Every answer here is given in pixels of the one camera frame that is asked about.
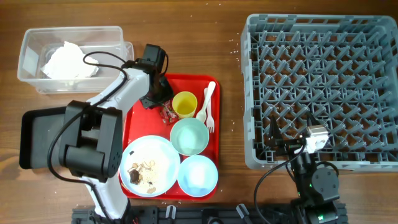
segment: light blue bowl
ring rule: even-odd
[[[177,176],[180,188],[189,196],[203,197],[216,187],[218,171],[205,156],[190,156],[182,161]]]
[[[170,142],[184,156],[197,155],[209,143],[209,130],[196,118],[184,118],[175,123],[170,133]]]

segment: yellow cup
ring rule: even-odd
[[[180,92],[173,98],[172,107],[180,118],[191,118],[197,110],[198,100],[193,93]]]

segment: spoon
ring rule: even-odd
[[[198,112],[196,119],[200,120],[201,122],[206,121],[206,107],[207,104],[210,101],[211,95],[213,94],[214,89],[216,88],[216,83],[215,82],[210,82],[209,86],[207,87],[207,94],[205,96],[205,102],[203,103],[203,106],[201,110]]]

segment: bowl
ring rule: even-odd
[[[197,155],[203,152],[209,143],[209,130],[196,118],[181,119],[172,128],[170,141],[181,155]]]
[[[138,159],[145,157],[148,160],[160,161],[157,165],[156,191],[146,192],[142,187],[130,183],[128,170]],[[123,185],[130,192],[141,197],[156,197],[168,191],[177,180],[180,169],[180,155],[175,151],[170,141],[159,136],[144,136],[136,139],[124,150],[119,166],[119,175]]]
[[[206,196],[216,187],[217,181],[217,167],[209,158],[190,156],[182,161],[177,182],[187,195]]]

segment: tray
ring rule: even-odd
[[[207,148],[201,153],[211,159],[216,167],[218,167],[218,141],[219,141],[219,130],[220,130],[220,84],[213,77],[208,75],[186,75],[186,74],[166,74],[166,78],[172,87],[174,94],[181,91],[190,91],[198,99],[198,110],[203,104],[204,92],[203,90],[208,86],[210,81],[216,82],[216,89],[211,96],[211,113],[215,121],[215,132],[210,133],[210,140]],[[160,108],[154,108],[153,110],[145,110],[141,102],[138,101],[126,115],[126,122],[124,124],[123,134],[123,149],[125,149],[131,142],[139,137],[146,135],[157,135],[170,140],[170,131],[173,125],[166,126],[160,118]],[[123,193],[129,198],[142,198],[137,196],[126,188],[124,188],[121,179],[121,188]],[[166,193],[152,197],[150,199],[156,200],[192,200],[201,201],[208,200],[212,197],[217,190],[215,189],[208,195],[200,198],[191,197],[184,193],[177,181]]]
[[[316,161],[398,171],[397,41],[388,16],[250,15],[241,36],[247,166],[284,162],[265,147],[270,116],[293,139],[310,111],[330,132]]]

